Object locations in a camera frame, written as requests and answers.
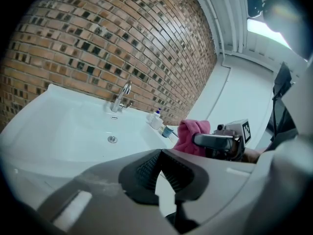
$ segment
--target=white sink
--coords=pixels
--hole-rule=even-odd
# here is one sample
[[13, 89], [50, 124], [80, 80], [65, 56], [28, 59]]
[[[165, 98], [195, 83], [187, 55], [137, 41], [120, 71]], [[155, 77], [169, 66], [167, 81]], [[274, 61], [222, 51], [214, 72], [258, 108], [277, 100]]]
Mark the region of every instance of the white sink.
[[[95, 164], [174, 144], [133, 108], [49, 85], [0, 134], [1, 159], [16, 168], [72, 178]], [[116, 143], [108, 141], [117, 138]]]

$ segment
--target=soap dispenser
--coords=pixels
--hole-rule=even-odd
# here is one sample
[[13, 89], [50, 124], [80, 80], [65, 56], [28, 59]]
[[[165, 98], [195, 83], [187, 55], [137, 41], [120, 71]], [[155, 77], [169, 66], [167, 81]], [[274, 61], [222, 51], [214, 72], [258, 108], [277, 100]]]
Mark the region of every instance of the soap dispenser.
[[161, 108], [159, 108], [156, 112], [153, 112], [150, 114], [149, 122], [151, 122], [154, 117], [157, 117], [157, 118], [160, 117], [160, 110]]

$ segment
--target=chrome faucet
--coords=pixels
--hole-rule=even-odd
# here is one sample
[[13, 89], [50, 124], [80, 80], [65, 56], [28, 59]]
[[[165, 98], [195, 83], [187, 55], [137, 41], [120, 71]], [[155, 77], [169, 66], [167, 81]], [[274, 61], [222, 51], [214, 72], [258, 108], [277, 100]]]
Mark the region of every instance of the chrome faucet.
[[122, 109], [124, 107], [128, 108], [130, 106], [132, 106], [132, 102], [129, 102], [127, 105], [124, 105], [123, 103], [121, 103], [122, 100], [122, 96], [125, 94], [129, 94], [131, 92], [131, 88], [132, 88], [132, 82], [129, 79], [126, 84], [124, 85], [123, 89], [121, 90], [120, 94], [118, 95], [118, 97], [116, 98], [113, 106], [112, 106], [112, 111], [113, 112], [117, 112], [118, 109], [121, 107]]

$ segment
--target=brick wall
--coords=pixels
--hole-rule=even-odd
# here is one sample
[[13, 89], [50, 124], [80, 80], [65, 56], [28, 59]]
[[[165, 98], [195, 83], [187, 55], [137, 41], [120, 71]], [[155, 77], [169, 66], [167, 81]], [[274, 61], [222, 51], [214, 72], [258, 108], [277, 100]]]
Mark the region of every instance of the brick wall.
[[0, 124], [50, 83], [185, 119], [217, 57], [197, 0], [36, 0], [1, 64]]

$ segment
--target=blue cup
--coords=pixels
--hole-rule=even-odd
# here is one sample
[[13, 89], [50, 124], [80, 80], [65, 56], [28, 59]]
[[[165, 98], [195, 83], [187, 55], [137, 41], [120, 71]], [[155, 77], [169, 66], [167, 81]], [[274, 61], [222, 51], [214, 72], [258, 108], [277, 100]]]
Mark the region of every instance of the blue cup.
[[172, 130], [170, 127], [166, 126], [166, 127], [164, 128], [164, 131], [163, 131], [163, 133], [162, 133], [162, 136], [164, 136], [165, 138], [168, 138], [168, 137], [171, 135], [171, 133], [172, 133], [173, 131], [174, 131], [174, 130]]

